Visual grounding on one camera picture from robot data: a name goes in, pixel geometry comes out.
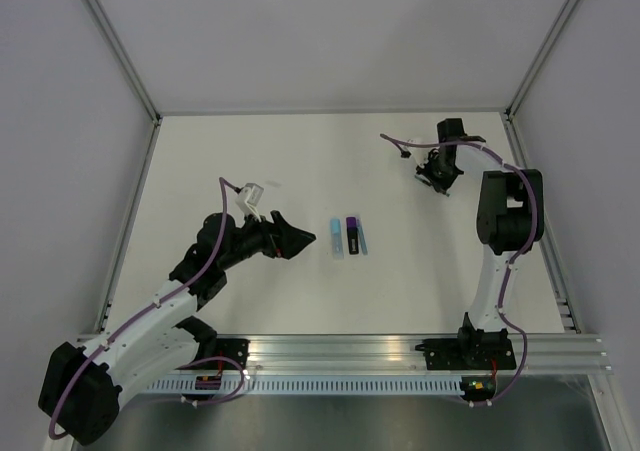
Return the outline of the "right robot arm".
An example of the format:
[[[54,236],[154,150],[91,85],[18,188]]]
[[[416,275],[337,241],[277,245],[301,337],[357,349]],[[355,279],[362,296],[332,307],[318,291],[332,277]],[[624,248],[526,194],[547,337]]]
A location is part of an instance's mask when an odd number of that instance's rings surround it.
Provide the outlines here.
[[[545,230],[543,176],[521,169],[470,136],[460,118],[437,124],[438,145],[416,167],[416,177],[445,195],[456,179],[481,179],[476,232],[483,262],[476,294],[455,337],[428,338],[416,346],[429,370],[514,370],[516,360],[506,317],[518,260],[532,250]]]

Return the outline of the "light blue pen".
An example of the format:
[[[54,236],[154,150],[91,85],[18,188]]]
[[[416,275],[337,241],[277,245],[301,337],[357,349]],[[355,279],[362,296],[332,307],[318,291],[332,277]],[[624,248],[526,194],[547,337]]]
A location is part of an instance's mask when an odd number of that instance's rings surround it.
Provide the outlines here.
[[[330,237],[333,258],[342,260],[344,258],[344,250],[341,221],[339,218],[330,219]]]

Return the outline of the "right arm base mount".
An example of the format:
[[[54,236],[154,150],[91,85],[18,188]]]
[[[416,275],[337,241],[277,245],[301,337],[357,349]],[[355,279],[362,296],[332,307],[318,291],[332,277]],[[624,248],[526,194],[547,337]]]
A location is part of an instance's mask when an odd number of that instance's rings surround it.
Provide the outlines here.
[[[420,352],[430,371],[492,371],[517,368],[513,345],[503,325],[497,331],[476,328],[464,314],[455,337],[427,338],[414,350]]]

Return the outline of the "black purple highlighter pen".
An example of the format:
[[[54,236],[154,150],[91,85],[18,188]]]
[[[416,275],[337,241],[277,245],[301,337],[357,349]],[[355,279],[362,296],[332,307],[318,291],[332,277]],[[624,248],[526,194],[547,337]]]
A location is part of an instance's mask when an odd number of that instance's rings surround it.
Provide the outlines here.
[[[360,253],[360,225],[355,216],[346,217],[347,245],[350,255]]]

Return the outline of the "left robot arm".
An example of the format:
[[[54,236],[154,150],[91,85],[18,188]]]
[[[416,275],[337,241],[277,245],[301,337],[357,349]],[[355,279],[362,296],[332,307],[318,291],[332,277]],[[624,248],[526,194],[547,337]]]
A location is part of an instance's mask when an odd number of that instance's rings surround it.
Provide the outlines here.
[[[151,300],[123,323],[81,345],[65,342],[51,354],[38,399],[53,440],[82,445],[99,439],[138,394],[173,370],[205,369],[217,357],[217,333],[197,318],[226,285],[226,272],[261,254],[291,260],[314,243],[313,233],[278,211],[247,217],[208,216],[195,242]]]

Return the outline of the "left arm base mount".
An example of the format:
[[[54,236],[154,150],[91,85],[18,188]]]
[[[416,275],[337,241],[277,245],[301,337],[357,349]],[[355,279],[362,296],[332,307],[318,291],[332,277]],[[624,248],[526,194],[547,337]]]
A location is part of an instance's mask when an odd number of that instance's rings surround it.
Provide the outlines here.
[[[224,360],[213,360],[213,357],[225,357],[236,362],[242,370],[246,368],[249,356],[250,341],[245,338],[224,338],[207,323],[195,316],[184,319],[176,325],[177,329],[186,331],[197,344],[194,359],[183,366],[183,369],[235,370],[236,367]]]

